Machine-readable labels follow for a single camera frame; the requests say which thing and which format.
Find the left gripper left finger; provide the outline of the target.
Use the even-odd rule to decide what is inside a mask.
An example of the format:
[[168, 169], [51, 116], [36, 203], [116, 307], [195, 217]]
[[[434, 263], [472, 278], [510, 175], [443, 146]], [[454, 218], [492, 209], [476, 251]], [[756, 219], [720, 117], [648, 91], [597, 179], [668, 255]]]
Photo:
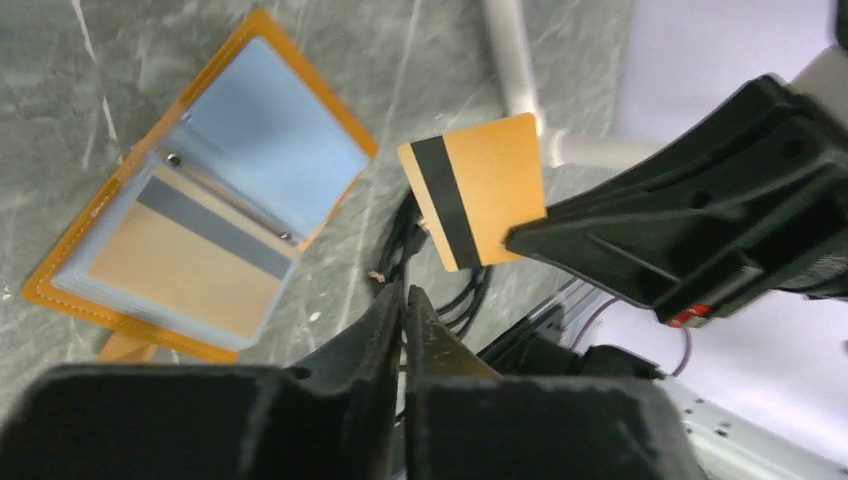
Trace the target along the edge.
[[386, 479], [403, 293], [292, 366], [61, 365], [1, 429], [5, 479]]

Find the gold card with black stripe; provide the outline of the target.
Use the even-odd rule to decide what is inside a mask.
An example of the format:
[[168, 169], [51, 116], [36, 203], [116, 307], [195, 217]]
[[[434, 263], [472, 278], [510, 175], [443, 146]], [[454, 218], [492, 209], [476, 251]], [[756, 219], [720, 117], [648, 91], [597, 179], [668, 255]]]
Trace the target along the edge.
[[513, 227], [546, 216], [531, 113], [402, 144], [397, 153], [446, 271], [516, 260]]

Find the orange card holder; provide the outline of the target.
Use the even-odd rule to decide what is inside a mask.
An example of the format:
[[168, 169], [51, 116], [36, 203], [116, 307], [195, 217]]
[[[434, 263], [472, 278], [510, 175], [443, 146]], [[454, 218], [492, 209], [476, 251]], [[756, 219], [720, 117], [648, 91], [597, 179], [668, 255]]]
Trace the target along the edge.
[[251, 13], [23, 287], [26, 300], [212, 363], [255, 345], [377, 142]]

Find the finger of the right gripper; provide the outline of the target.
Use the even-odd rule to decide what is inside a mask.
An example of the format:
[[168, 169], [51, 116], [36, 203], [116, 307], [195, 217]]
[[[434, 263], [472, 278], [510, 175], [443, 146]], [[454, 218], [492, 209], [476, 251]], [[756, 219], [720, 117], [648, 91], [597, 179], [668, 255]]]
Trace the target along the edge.
[[765, 293], [847, 297], [847, 128], [764, 75], [650, 158], [506, 248], [569, 272], [664, 324], [701, 326]]

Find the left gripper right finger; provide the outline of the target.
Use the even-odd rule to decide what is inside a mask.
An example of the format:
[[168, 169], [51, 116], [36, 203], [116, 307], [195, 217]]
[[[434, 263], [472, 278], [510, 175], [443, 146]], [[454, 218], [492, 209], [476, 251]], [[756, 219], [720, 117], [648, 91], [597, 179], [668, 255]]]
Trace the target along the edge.
[[405, 466], [411, 479], [702, 479], [680, 414], [651, 362], [601, 345], [576, 354], [534, 331], [496, 346], [495, 369], [412, 287]]

